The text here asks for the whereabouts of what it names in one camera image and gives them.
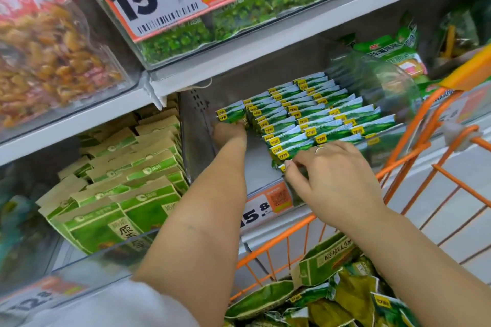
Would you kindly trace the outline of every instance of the orange shopping cart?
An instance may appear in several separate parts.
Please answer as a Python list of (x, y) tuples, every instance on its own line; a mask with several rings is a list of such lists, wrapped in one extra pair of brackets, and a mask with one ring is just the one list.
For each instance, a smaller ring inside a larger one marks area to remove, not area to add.
[[(390, 205), (391, 200), (405, 182), (405, 179), (411, 169), (415, 166), (421, 153), (431, 146), (430, 139), (432, 135), (437, 129), (443, 126), (440, 119), (445, 111), (449, 109), (451, 104), (462, 96), (462, 94), (472, 90), (489, 77), (491, 77), (491, 45), (487, 46), (472, 60), (448, 76), (440, 83), (441, 88), (426, 99), (415, 118), (409, 124), (407, 131), (400, 139), (384, 168), (377, 174), (377, 178), (381, 182), (381, 186), (385, 192), (384, 202), (386, 205)], [(435, 111), (431, 112), (430, 109), (434, 108), (435, 102), (438, 101), (447, 90), (452, 90), (453, 93), (448, 96)], [(451, 156), (456, 155), (456, 153), (463, 149), (476, 145), (478, 148), (482, 148), (481, 150), (491, 151), (491, 144), (481, 137), (479, 127), (476, 125), (467, 127), (454, 126), (451, 128), (452, 129), (445, 131), (445, 139), (448, 146), (443, 153), (443, 156), (441, 156), (436, 163), (431, 164), (432, 167), (430, 173), (427, 174), (426, 178), (419, 184), (419, 187), (412, 195), (406, 195), (406, 198), (409, 199), (400, 209), (401, 214), (407, 215), (410, 212), (410, 209), (414, 207), (415, 202), (418, 199), (424, 198), (423, 195), (425, 190), (431, 186), (432, 181), (435, 181), (437, 174), (447, 179), (446, 186), (448, 186), (448, 183), (453, 184), (453, 186), (449, 189), (450, 193), (447, 195), (440, 192), (440, 200), (431, 203), (430, 211), (428, 211), (428, 209), (426, 210), (427, 217), (425, 217), (424, 220), (420, 219), (420, 223), (415, 223), (420, 230), (425, 231), (457, 194), (466, 193), (470, 195), (469, 197), (474, 197), (476, 201), (472, 202), (472, 204), (469, 203), (467, 206), (467, 212), (469, 212), (469, 210), (471, 212), (470, 214), (467, 214), (470, 215), (469, 217), (466, 217), (457, 227), (449, 225), (450, 232), (445, 233), (442, 238), (432, 238), (433, 241), (444, 250), (446, 243), (449, 243), (449, 241), (455, 238), (459, 233), (463, 233), (463, 231), (471, 228), (471, 224), (475, 220), (485, 218), (483, 216), (485, 212), (491, 212), (488, 210), (488, 208), (491, 208), (491, 200), (485, 198), (466, 182), (463, 182), (460, 178), (445, 169), (445, 163), (449, 161)], [(413, 143), (414, 146), (411, 151), (400, 157), (405, 146), (416, 133), (417, 139)], [(440, 185), (441, 184), (438, 183), (433, 189), (438, 191)], [(329, 237), (329, 233), (332, 234), (333, 232), (334, 228), (326, 226), (321, 223), (314, 214), (310, 214), (277, 237), (253, 250), (238, 262), (237, 271), (247, 271), (252, 275), (254, 281), (242, 289), (236, 287), (230, 301), (236, 302), (238, 299), (257, 290), (259, 287), (272, 281), (277, 281), (288, 275), (294, 264), (298, 262), (310, 248)], [(300, 243), (298, 240), (299, 236), (302, 237), (300, 248), (298, 248)], [(284, 262), (281, 265), (279, 265), (277, 261), (279, 253), (281, 253), (280, 257), (284, 258)], [(476, 240), (476, 243), (472, 246), (467, 246), (465, 253), (460, 254), (457, 260), (461, 265), (467, 266), (480, 256), (487, 256), (491, 259), (491, 235), (489, 237), (485, 236), (484, 238), (479, 237), (479, 240)], [(263, 271), (261, 274), (257, 270), (253, 270), (254, 268), (257, 269), (256, 262), (258, 260), (263, 264), (261, 268), (263, 270), (266, 269), (266, 271)]]

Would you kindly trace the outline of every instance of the metal shelf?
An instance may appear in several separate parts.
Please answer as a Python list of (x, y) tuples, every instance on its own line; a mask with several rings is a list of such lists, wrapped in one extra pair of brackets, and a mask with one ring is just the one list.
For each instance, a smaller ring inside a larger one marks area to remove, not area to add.
[(399, 0), (328, 0), (262, 29), (150, 73), (165, 96)]
[(0, 142), (0, 166), (152, 102), (162, 106), (144, 73), (134, 88), (99, 104), (75, 113), (71, 106), (48, 112), (13, 129), (18, 136), (6, 135), (6, 141)]

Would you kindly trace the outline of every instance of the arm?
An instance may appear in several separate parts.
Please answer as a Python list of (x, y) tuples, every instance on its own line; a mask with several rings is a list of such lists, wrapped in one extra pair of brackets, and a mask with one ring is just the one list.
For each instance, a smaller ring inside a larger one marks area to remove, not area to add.
[(182, 197), (133, 278), (181, 302), (201, 327), (224, 322), (247, 197), (243, 125), (221, 123), (214, 138), (223, 148)]
[(384, 205), (375, 175), (351, 144), (300, 152), (286, 176), (320, 220), (352, 238), (396, 294), (428, 327), (485, 326), (491, 289), (439, 249), (407, 218)]

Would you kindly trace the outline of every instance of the shopping cart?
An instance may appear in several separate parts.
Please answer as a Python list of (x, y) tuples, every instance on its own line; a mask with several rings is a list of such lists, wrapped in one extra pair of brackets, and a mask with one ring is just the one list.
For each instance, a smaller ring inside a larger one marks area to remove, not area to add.
[[(442, 126), (442, 122), (440, 121), (440, 119), (445, 111), (449, 109), (451, 104), (454, 103), (460, 96), (462, 96), (463, 93), (475, 88), (477, 85), (481, 84), (489, 77), (491, 77), (491, 45), (488, 45), (472, 60), (457, 69), (449, 77), (442, 81), (440, 83), (441, 88), (439, 88), (429, 98), (426, 99), (426, 101), (420, 107), (415, 118), (408, 126), (407, 131), (400, 139), (396, 149), (392, 152), (384, 168), (377, 174), (377, 178), (381, 182), (382, 188), (385, 187), (385, 184), (387, 184), (391, 175), (393, 173), (396, 174), (395, 178), (392, 180), (388, 188), (386, 188), (386, 192), (384, 195), (384, 202), (386, 205), (389, 204), (390, 200), (396, 193), (396, 190), (401, 186), (402, 182), (408, 175), (409, 171), (411, 170), (421, 153), (431, 146), (430, 138), (435, 133), (435, 131)], [(448, 90), (453, 90), (453, 93), (449, 95), (444, 101), (442, 101), (436, 108), (436, 110), (434, 110), (434, 105), (436, 104), (436, 102), (439, 101), (439, 99)], [(455, 194), (457, 194), (457, 192), (461, 189), (468, 192), (484, 204), (477, 212), (475, 212), (475, 214), (467, 219), (456, 230), (452, 231), (443, 240), (439, 241), (439, 247), (448, 242), (452, 237), (454, 237), (464, 228), (466, 228), (473, 220), (482, 215), (482, 213), (487, 208), (491, 208), (491, 200), (486, 199), (475, 189), (471, 188), (465, 182), (461, 181), (460, 179), (449, 173), (443, 167), (445, 162), (453, 153), (461, 151), (462, 148), (466, 148), (470, 144), (475, 144), (481, 148), (484, 148), (485, 150), (491, 151), (491, 144), (485, 141), (483, 138), (479, 137), (479, 135), (479, 127), (476, 125), (471, 125), (468, 127), (461, 127), (460, 132), (455, 134), (453, 137), (449, 136), (448, 138), (451, 138), (451, 141), (448, 142), (447, 150), (440, 158), (438, 163), (432, 164), (433, 169), (424, 180), (424, 182), (421, 184), (421, 186), (417, 189), (416, 193), (408, 201), (406, 206), (404, 206), (402, 209), (401, 213), (403, 215), (408, 213), (409, 209), (414, 205), (414, 202), (421, 196), (423, 191), (428, 187), (428, 185), (434, 179), (437, 173), (442, 174), (450, 181), (454, 182), (457, 187), (455, 187), (451, 191), (451, 193), (443, 199), (442, 203), (430, 214), (426, 221), (420, 226), (420, 230), (423, 230), (429, 224), (429, 222), (434, 219), (435, 215), (440, 212), (442, 208), (452, 199), (452, 197), (454, 197)], [(410, 140), (413, 139), (415, 139), (416, 141), (413, 142), (413, 147), (411, 148), (411, 151), (404, 156), (401, 156), (401, 153), (405, 149), (405, 146), (410, 142)], [(314, 224), (316, 225), (316, 230), (312, 230)], [(317, 219), (314, 214), (310, 214), (305, 219), (301, 220), (297, 224), (291, 226), (286, 231), (279, 234), (277, 237), (269, 240), (258, 249), (253, 250), (250, 254), (243, 257), (237, 264), (237, 272), (239, 273), (246, 270), (252, 275), (254, 281), (252, 284), (242, 289), (236, 287), (230, 301), (235, 302), (243, 296), (246, 296), (250, 292), (257, 290), (259, 287), (262, 287), (272, 281), (277, 281), (282, 277), (288, 275), (288, 272), (292, 268), (292, 265), (295, 262), (298, 262), (311, 247), (325, 239), (325, 235), (331, 229), (334, 230), (333, 228), (329, 228), (325, 224), (320, 223), (319, 219)], [(298, 240), (295, 240), (296, 247), (294, 248), (292, 244), (292, 237), (296, 235), (298, 239), (298, 235), (300, 232), (302, 233), (302, 235), (304, 233), (304, 240), (302, 240), (301, 245), (301, 247), (303, 248), (296, 248), (299, 244)], [(461, 265), (468, 263), (472, 259), (490, 249), (491, 244), (483, 247), (482, 249), (476, 251), (472, 255), (467, 256), (462, 261), (460, 261)], [(283, 253), (285, 263), (281, 266), (278, 266), (276, 263), (273, 264), (273, 262), (277, 261), (272, 260), (273, 252), (275, 252), (274, 258), (277, 258), (277, 254), (279, 251), (286, 251), (286, 253)], [(261, 264), (264, 264), (263, 266), (261, 266), (261, 269), (263, 270), (262, 274), (257, 271), (258, 261)]]

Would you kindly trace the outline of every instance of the wire grid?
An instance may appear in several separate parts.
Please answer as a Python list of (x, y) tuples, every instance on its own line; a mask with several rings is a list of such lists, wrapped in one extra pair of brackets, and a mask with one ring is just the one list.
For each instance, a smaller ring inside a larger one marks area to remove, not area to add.
[[(389, 158), (388, 162), (386, 163), (386, 167), (382, 169), (378, 174), (377, 178), (379, 182), (381, 183), (381, 187), (384, 187), (384, 185), (387, 183), (389, 180), (390, 176), (392, 175), (393, 172), (397, 171), (397, 174), (392, 181), (391, 185), (387, 189), (385, 195), (384, 195), (384, 203), (387, 205), (392, 197), (394, 196), (396, 190), (401, 186), (402, 182), (404, 181), (404, 178), (408, 175), (409, 171), (411, 170), (412, 166), (414, 165), (416, 159), (420, 156), (420, 154), (428, 149), (431, 146), (430, 138), (434, 134), (434, 132), (442, 125), (442, 123), (439, 121), (443, 113), (449, 108), (449, 106), (455, 102), (463, 93), (465, 90), (470, 90), (471, 88), (475, 87), (477, 84), (480, 82), (484, 81), (485, 79), (488, 78), (488, 76), (491, 74), (491, 45), (488, 46), (486, 49), (486, 52), (484, 52), (481, 57), (478, 57), (474, 61), (471, 60), (468, 64), (464, 65), (465, 67), (462, 67), (460, 72), (457, 72), (457, 76), (459, 75), (460, 77), (452, 77), (450, 81), (451, 86), (445, 88), (443, 87), (442, 83), (442, 88), (439, 88), (437, 91), (435, 91), (429, 98), (426, 99), (426, 101), (422, 104), (420, 107), (418, 113), (416, 114), (415, 118), (413, 121), (410, 123), (408, 126), (407, 131), (405, 134), (402, 136), (401, 140), (399, 141), (398, 145), (396, 146), (395, 150), (391, 154), (391, 157)], [(422, 124), (421, 122), (424, 121), (426, 115), (430, 112), (431, 108), (435, 104), (436, 101), (439, 100), (439, 98), (444, 95), (445, 91), (448, 88), (455, 88), (454, 93), (452, 93), (450, 96), (448, 96), (445, 101), (443, 101), (439, 107), (433, 111), (433, 113), (429, 116), (429, 119), (423, 126), (422, 131), (419, 134), (419, 137), (417, 138), (417, 141), (414, 144), (414, 147), (411, 152), (409, 152), (407, 155), (401, 157), (398, 159), (398, 156), (401, 155), (404, 146), (408, 143), (408, 141), (414, 136), (416, 133), (418, 126)], [(440, 173), (447, 177), (449, 180), (453, 181), (457, 186), (451, 191), (450, 194), (448, 194), (442, 201), (442, 203), (430, 214), (430, 216), (426, 219), (426, 221), (419, 227), (420, 230), (423, 230), (428, 223), (435, 217), (435, 215), (441, 211), (441, 209), (452, 199), (452, 197), (457, 194), (460, 190), (464, 190), (471, 194), (473, 197), (476, 199), (480, 200), (484, 206), (480, 208), (474, 215), (472, 215), (468, 220), (466, 220), (462, 225), (460, 225), (456, 230), (454, 230), (452, 233), (450, 233), (447, 237), (445, 237), (443, 240), (441, 240), (438, 243), (438, 246), (441, 247), (443, 244), (448, 242), (452, 237), (454, 237), (457, 233), (461, 232), (465, 227), (467, 227), (471, 222), (473, 222), (476, 218), (478, 218), (486, 209), (491, 208), (491, 200), (488, 200), (481, 194), (479, 194), (475, 189), (471, 188), (469, 185), (467, 185), (465, 182), (461, 181), (454, 175), (450, 174), (447, 170), (443, 168), (443, 165), (445, 162), (448, 160), (448, 158), (452, 155), (452, 153), (456, 152), (457, 148), (464, 142), (469, 136), (473, 133), (479, 130), (479, 127), (476, 125), (471, 125), (466, 127), (461, 134), (451, 143), (451, 145), (447, 148), (445, 151), (444, 155), (440, 158), (438, 163), (432, 164), (432, 171), (429, 173), (427, 178), (424, 180), (424, 182), (421, 184), (421, 186), (418, 188), (416, 193), (413, 195), (413, 197), (409, 200), (406, 206), (404, 206), (401, 214), (405, 215), (409, 209), (414, 205), (414, 202), (418, 199), (418, 197), (421, 196), (423, 191), (428, 187), (430, 182), (433, 180), (435, 175), (437, 173)], [(491, 151), (491, 144), (487, 142), (486, 140), (480, 138), (480, 137), (474, 137), (470, 140), (472, 144), (478, 145), (481, 148)], [(237, 301), (239, 298), (242, 298), (243, 296), (246, 296), (250, 292), (255, 291), (257, 288), (262, 287), (271, 281), (278, 281), (281, 280), (281, 277), (279, 274), (284, 274), (286, 269), (288, 269), (288, 273), (291, 270), (291, 268), (295, 265), (296, 262), (300, 261), (302, 257), (307, 253), (308, 250), (310, 250), (311, 247), (316, 245), (317, 243), (322, 242), (323, 236), (325, 234), (326, 228), (328, 227), (326, 224), (323, 224), (322, 230), (320, 237), (318, 240), (316, 239), (315, 243), (312, 243), (312, 240), (309, 240), (309, 232), (311, 225), (314, 220), (318, 219), (316, 216), (312, 213), (305, 219), (301, 220), (297, 224), (293, 225), (292, 227), (288, 228), (286, 231), (281, 233), (279, 236), (271, 239), (264, 245), (262, 245), (260, 248), (257, 250), (253, 251), (250, 253), (248, 256), (243, 257), (242, 260), (240, 260), (237, 264), (237, 269), (241, 269), (245, 267), (253, 276), (255, 282), (252, 283), (250, 286), (241, 289), (238, 289), (235, 287), (233, 291), (233, 295), (230, 298), (230, 302)], [(305, 239), (303, 243), (303, 253), (300, 256), (292, 256), (291, 255), (291, 237), (295, 234), (298, 233), (300, 230), (302, 230), (305, 227)], [(275, 247), (281, 245), (282, 243), (286, 242), (286, 249), (287, 249), (287, 263), (283, 266), (280, 267), (274, 267), (273, 262), (272, 262), (272, 257), (271, 257), (271, 251), (274, 250)], [(460, 261), (461, 265), (465, 265), (468, 262), (470, 262), (472, 259), (478, 257), (479, 255), (487, 252), (488, 250), (491, 249), (491, 244), (482, 248), (481, 250), (478, 250), (475, 252), (473, 255), (466, 257), (462, 261)], [(265, 276), (258, 276), (251, 268), (250, 263), (254, 260), (256, 260), (259, 256), (266, 254), (267, 256), (267, 264), (269, 265), (270, 271), (267, 273)]]

